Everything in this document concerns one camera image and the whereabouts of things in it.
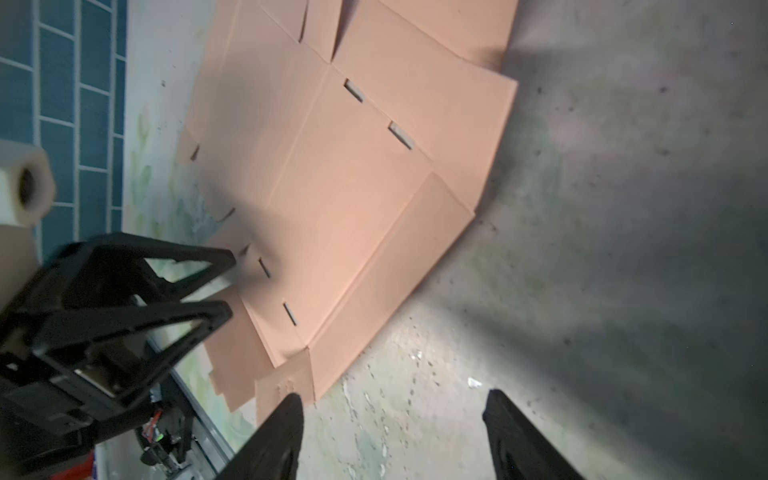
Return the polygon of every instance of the flattened cardboard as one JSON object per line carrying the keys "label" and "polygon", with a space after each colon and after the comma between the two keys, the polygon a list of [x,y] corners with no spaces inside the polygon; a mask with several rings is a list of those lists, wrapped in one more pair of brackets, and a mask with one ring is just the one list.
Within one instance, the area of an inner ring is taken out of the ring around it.
{"label": "flattened cardboard", "polygon": [[197,151],[209,210],[236,208],[211,241],[250,241],[237,328],[206,346],[231,408],[319,398],[473,217],[517,84],[472,64],[503,28],[462,35],[514,9],[451,0],[476,16],[423,20],[434,2],[414,1],[361,0],[334,51],[341,0],[220,0],[178,156]]}

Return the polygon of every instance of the white cylindrical tube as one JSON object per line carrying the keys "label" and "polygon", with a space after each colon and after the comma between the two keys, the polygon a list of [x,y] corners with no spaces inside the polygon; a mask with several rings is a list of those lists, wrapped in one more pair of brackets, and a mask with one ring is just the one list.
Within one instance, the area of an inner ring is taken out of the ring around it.
{"label": "white cylindrical tube", "polygon": [[0,224],[30,227],[48,213],[55,197],[45,150],[0,140]]}

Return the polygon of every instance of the table surface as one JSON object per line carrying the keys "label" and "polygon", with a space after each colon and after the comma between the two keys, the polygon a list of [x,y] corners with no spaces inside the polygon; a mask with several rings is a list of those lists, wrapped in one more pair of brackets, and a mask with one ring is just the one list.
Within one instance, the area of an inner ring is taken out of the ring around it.
{"label": "table surface", "polygon": [[[174,162],[213,11],[129,2],[126,231],[216,229]],[[478,218],[306,410],[299,477],[492,478],[491,387],[587,478],[766,477],[766,15],[521,2]],[[237,449],[253,408],[229,413],[209,367],[199,349],[177,370]]]}

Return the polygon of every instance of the red object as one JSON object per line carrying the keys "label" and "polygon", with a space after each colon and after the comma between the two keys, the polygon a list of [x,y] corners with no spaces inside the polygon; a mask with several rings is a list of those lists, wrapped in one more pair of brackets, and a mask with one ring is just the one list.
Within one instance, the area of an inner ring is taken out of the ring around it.
{"label": "red object", "polygon": [[88,460],[76,467],[72,467],[66,472],[57,473],[51,477],[51,480],[83,480],[89,478],[94,468],[94,451],[88,456]]}

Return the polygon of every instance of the cardboard box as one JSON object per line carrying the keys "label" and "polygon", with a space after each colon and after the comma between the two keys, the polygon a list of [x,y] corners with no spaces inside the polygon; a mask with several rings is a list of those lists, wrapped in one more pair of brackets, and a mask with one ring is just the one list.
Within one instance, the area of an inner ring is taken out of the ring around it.
{"label": "cardboard box", "polygon": [[515,96],[486,68],[514,2],[354,6],[217,2],[177,160],[247,247],[206,344],[231,409],[343,374],[472,220]]}

